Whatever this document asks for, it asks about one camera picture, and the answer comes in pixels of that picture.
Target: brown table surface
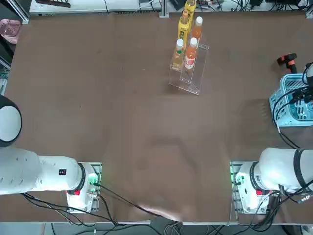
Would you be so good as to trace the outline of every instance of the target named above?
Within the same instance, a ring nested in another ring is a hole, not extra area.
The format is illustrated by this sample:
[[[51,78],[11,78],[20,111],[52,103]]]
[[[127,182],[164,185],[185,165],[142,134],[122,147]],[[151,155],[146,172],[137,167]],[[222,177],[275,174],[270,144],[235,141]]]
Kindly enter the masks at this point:
[[[312,61],[312,22],[303,13],[202,16],[210,49],[200,96],[168,84],[180,14],[33,17],[22,27],[6,91],[23,117],[15,146],[102,162],[102,183],[176,220],[228,222],[229,162],[287,147],[268,98],[287,73],[278,56],[296,52],[300,71]],[[312,128],[286,132],[313,147]],[[35,195],[66,204],[60,192]],[[151,218],[103,195],[119,221]],[[20,195],[1,196],[0,208],[0,221],[64,220]],[[106,215],[102,204],[99,213]],[[276,222],[313,223],[313,203],[284,204]]]

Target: blue plastic basket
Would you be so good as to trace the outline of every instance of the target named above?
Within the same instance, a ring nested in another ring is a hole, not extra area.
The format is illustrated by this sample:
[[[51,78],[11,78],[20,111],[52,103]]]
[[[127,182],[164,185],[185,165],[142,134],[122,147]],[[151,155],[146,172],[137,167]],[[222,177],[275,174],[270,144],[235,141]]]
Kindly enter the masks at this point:
[[[302,74],[287,74],[280,80],[279,89],[276,90],[269,98],[270,110],[273,114],[273,108],[277,100],[285,93],[305,87],[302,82]],[[275,107],[274,118],[276,118],[278,110],[292,99],[292,95],[286,95]],[[278,126],[312,126],[313,125],[313,103],[304,103],[303,100],[283,108],[277,117]]]

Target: plastic bottle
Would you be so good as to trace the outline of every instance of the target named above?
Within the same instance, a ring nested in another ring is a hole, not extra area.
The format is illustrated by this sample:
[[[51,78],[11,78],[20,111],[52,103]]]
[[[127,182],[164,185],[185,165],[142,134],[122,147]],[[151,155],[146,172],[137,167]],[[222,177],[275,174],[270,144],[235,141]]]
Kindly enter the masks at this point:
[[[190,70],[194,67],[196,57],[197,57],[197,39],[191,38],[189,47],[187,48],[185,55],[186,69]]]
[[[189,28],[188,28],[188,33],[190,33],[191,25],[192,25],[192,20],[194,18],[194,13],[196,9],[197,3],[196,0],[187,0],[185,3],[185,10],[188,11],[188,18],[189,18]]]
[[[173,60],[171,68],[177,71],[181,71],[182,62],[184,60],[183,53],[184,41],[182,39],[177,39],[176,48],[173,55]]]
[[[201,38],[201,34],[202,34],[202,17],[198,16],[196,18],[195,26],[193,27],[192,32],[191,32],[191,37],[197,39],[197,48],[199,46],[199,40]]]
[[[186,47],[187,44],[188,29],[189,29],[188,11],[184,10],[182,12],[181,18],[179,19],[178,24],[178,39],[182,39],[184,41],[184,47]]]

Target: bottle cap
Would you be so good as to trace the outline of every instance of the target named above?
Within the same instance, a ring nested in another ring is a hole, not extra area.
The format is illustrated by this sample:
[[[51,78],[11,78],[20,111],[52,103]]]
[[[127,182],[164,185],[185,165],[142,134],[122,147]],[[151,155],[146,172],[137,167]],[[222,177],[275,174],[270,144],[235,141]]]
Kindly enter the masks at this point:
[[[190,46],[195,47],[197,45],[198,41],[196,38],[191,38],[190,39]]]
[[[184,46],[184,40],[183,39],[177,39],[177,41],[176,41],[176,47],[178,48],[178,49],[182,49],[182,47]]]
[[[184,10],[184,11],[182,12],[182,16],[183,16],[183,17],[188,17],[188,11]]]
[[[201,16],[198,16],[197,18],[196,18],[196,25],[197,26],[201,26],[202,25],[202,17]]]

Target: pink object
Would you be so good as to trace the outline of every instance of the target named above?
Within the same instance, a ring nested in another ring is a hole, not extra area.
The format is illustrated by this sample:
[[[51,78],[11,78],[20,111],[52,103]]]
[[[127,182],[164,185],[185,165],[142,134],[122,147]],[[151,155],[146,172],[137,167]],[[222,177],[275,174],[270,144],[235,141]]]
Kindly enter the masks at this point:
[[[0,21],[0,34],[12,44],[18,43],[21,22],[16,20],[3,19]]]

